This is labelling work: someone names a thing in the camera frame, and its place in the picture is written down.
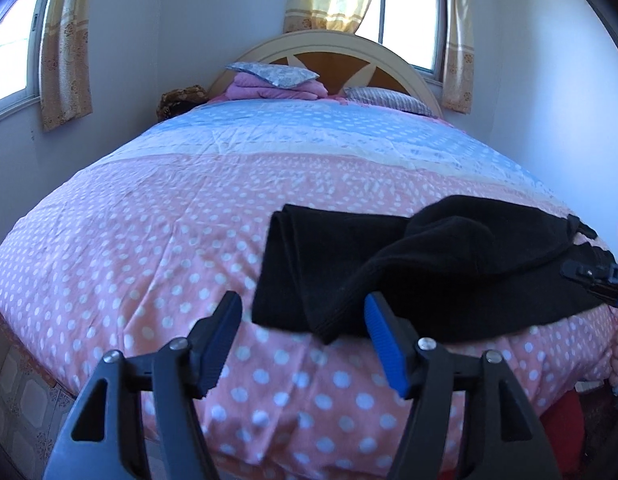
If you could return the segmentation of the black pants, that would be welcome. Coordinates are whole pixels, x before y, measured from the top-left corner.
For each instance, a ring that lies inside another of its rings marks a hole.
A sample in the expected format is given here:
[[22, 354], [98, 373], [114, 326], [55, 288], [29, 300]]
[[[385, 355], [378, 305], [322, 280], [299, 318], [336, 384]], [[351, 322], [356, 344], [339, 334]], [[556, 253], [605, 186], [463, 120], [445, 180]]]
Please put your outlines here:
[[461, 344], [595, 309], [560, 274], [567, 260], [612, 263], [578, 217], [452, 195], [410, 218], [286, 205], [270, 221], [251, 318], [325, 344], [365, 337], [377, 292], [423, 336]]

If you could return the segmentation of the pink polka dot bedspread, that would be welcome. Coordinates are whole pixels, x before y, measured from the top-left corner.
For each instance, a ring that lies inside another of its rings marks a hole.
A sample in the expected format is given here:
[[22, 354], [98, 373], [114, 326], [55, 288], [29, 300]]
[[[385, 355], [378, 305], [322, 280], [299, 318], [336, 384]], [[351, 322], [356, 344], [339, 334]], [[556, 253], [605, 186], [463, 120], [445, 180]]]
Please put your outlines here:
[[577, 382], [618, 382], [618, 310], [563, 278], [565, 259], [612, 253], [440, 119], [224, 101], [152, 127], [18, 220], [0, 318], [78, 393], [106, 351], [156, 351], [236, 292], [241, 326], [196, 405], [213, 456], [252, 479], [378, 479], [410, 404], [367, 336], [367, 294], [451, 352], [499, 352], [542, 414]]

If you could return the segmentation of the right beige curtain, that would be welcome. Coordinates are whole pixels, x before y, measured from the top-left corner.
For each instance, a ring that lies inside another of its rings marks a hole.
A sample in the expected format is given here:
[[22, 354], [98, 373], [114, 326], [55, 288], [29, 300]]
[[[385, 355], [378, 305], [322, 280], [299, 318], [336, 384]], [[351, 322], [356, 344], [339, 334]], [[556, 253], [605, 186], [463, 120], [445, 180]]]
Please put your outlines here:
[[447, 110], [468, 115], [474, 92], [474, 27], [472, 0], [447, 0], [443, 98]]

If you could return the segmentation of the brown patterned bag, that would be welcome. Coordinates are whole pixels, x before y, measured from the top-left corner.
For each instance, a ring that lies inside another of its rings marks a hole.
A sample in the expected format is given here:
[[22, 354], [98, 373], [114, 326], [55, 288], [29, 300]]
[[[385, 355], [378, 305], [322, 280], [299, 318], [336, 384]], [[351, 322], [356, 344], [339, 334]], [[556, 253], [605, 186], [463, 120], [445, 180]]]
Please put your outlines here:
[[207, 91], [199, 84], [164, 93], [156, 109], [157, 122], [164, 122], [193, 110], [208, 101]]

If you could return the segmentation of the striped pillow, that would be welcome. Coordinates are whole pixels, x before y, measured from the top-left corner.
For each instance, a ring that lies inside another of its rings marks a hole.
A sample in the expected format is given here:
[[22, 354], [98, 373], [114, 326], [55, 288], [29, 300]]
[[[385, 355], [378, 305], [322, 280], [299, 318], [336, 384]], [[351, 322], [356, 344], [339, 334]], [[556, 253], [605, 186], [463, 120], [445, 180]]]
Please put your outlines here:
[[343, 96], [360, 104], [392, 108], [414, 115], [437, 117], [437, 114], [423, 101], [395, 90], [376, 87], [346, 87]]

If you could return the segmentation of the back window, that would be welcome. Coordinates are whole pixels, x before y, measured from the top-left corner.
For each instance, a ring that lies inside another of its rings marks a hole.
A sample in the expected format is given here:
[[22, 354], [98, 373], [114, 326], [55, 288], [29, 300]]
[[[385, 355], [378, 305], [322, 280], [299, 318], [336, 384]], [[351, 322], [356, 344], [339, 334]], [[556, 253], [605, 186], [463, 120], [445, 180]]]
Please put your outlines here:
[[357, 30], [431, 81], [441, 79], [446, 32], [447, 0], [371, 0]]

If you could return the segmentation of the window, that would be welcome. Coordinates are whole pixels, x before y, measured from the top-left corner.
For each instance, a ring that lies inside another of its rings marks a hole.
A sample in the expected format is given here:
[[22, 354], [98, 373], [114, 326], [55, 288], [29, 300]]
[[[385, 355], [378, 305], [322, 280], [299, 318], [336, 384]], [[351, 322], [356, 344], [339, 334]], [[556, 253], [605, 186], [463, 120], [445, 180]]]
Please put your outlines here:
[[0, 22], [0, 122], [39, 101], [39, 53], [48, 0], [16, 0]]
[[371, 0], [357, 30], [431, 81], [441, 79], [446, 32], [447, 0]]

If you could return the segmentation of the pink folded blanket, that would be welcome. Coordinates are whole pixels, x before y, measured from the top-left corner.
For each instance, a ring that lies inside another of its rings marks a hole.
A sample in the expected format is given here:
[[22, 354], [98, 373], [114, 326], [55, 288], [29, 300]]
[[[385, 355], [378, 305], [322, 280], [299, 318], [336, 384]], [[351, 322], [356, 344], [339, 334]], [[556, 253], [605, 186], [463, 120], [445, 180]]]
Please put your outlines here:
[[255, 75], [238, 73], [225, 89], [224, 96], [231, 101], [258, 99], [316, 101], [326, 99], [329, 92], [322, 82], [316, 80], [286, 89], [276, 87]]

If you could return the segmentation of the grey patterned pillow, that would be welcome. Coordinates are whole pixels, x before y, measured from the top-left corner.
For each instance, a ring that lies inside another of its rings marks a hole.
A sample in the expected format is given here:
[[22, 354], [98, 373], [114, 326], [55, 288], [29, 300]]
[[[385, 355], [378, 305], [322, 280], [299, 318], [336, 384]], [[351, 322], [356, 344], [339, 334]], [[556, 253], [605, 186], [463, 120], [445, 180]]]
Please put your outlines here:
[[227, 70], [250, 74], [274, 87], [292, 89], [305, 82], [317, 80], [320, 75], [303, 66], [288, 66], [257, 62], [234, 62], [227, 65]]

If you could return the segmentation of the cream wooden headboard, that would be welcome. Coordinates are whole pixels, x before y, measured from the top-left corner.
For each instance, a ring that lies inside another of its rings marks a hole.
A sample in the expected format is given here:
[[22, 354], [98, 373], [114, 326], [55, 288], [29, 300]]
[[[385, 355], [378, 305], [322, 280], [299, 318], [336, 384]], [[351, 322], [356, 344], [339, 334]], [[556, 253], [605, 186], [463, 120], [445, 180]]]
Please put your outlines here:
[[291, 32], [259, 44], [239, 60], [307, 68], [319, 75], [319, 81], [332, 94], [345, 87], [399, 91], [443, 117], [438, 99], [415, 68], [381, 44], [345, 32]]

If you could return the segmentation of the left window curtain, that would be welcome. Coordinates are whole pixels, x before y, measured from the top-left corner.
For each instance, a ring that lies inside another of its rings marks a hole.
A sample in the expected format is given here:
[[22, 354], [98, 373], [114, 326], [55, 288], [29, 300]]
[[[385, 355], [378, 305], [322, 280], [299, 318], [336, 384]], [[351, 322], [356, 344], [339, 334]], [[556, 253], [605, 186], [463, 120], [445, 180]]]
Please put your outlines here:
[[92, 113], [89, 0], [48, 0], [38, 75], [42, 130]]

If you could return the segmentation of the left window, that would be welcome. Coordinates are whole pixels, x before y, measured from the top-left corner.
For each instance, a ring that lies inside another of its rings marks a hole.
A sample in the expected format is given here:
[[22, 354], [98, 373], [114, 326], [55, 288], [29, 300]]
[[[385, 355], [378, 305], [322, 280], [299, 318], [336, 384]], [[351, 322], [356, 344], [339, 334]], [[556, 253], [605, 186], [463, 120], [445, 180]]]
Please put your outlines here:
[[48, 0], [16, 0], [0, 22], [0, 122], [39, 101], [39, 53]]

